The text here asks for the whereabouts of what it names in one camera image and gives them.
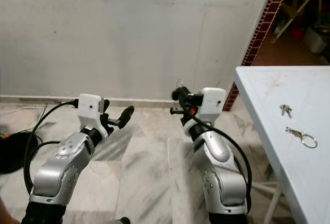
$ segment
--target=table leg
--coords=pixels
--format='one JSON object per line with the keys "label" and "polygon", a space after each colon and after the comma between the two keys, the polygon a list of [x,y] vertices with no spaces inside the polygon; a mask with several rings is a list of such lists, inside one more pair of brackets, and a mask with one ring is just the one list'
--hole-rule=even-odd
{"label": "table leg", "polygon": [[273,199],[272,199],[272,201],[269,205],[269,208],[267,210],[267,214],[266,214],[266,217],[265,217],[265,220],[264,220],[263,224],[269,224],[271,222],[274,211],[277,207],[277,204],[278,204],[278,201],[279,201],[279,198],[280,198],[281,194],[282,194],[282,189],[281,189],[281,186],[278,184],[277,187],[276,187]]}

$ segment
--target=key ring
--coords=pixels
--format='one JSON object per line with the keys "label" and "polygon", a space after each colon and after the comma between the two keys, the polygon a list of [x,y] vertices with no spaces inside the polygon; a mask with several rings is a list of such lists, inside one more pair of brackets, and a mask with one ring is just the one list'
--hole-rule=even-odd
{"label": "key ring", "polygon": [[[316,148],[318,146],[318,141],[314,137],[312,137],[311,135],[309,135],[309,134],[301,133],[300,131],[291,129],[289,127],[287,127],[285,131],[293,134],[296,137],[298,137],[300,139],[300,142],[302,144],[304,144],[307,148]],[[308,144],[306,144],[305,141],[304,141],[305,140],[304,137],[311,138],[314,141],[315,145],[314,146],[309,146]]]}

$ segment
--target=marble floor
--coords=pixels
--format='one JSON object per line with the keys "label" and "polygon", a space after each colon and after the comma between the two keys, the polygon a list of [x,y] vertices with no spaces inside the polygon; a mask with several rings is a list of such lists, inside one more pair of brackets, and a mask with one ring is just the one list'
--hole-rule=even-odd
{"label": "marble floor", "polygon": [[[33,127],[43,106],[1,103],[0,132]],[[123,109],[110,107],[107,112],[118,118]],[[76,111],[58,109],[37,134],[44,141],[65,139],[79,130]],[[274,181],[273,176],[266,177],[268,159],[240,98],[231,112],[221,114],[216,127],[246,152],[254,181]],[[31,164],[32,176],[53,149],[54,145],[40,149]],[[136,108],[129,124],[96,148],[93,160],[79,177],[63,223],[108,223],[123,216],[132,224],[209,223],[201,177],[192,157],[192,143],[184,135],[178,115],[170,115],[169,109]],[[11,214],[21,220],[28,203],[22,169],[0,175],[0,196]],[[252,190],[251,223],[262,223],[270,199],[270,195]],[[294,223],[284,197],[273,223]]]}

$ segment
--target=baseboard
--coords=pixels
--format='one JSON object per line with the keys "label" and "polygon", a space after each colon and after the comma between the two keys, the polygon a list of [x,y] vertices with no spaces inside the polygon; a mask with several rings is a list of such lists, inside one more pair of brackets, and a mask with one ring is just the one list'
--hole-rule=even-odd
{"label": "baseboard", "polygon": [[[58,104],[77,97],[63,96],[29,96],[29,95],[0,95],[0,102],[26,103],[26,104]],[[179,107],[179,104],[172,100],[162,99],[128,99],[128,98],[105,98],[110,100],[113,107],[141,107],[141,108],[170,108]]]}

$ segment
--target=white table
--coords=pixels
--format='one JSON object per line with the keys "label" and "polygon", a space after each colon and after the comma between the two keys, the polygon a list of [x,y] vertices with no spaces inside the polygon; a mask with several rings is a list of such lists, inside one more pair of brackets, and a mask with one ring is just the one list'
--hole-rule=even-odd
{"label": "white table", "polygon": [[[296,223],[329,224],[330,66],[238,67],[235,83]],[[282,116],[283,104],[292,118]],[[312,135],[318,147],[305,147],[287,126]]]}

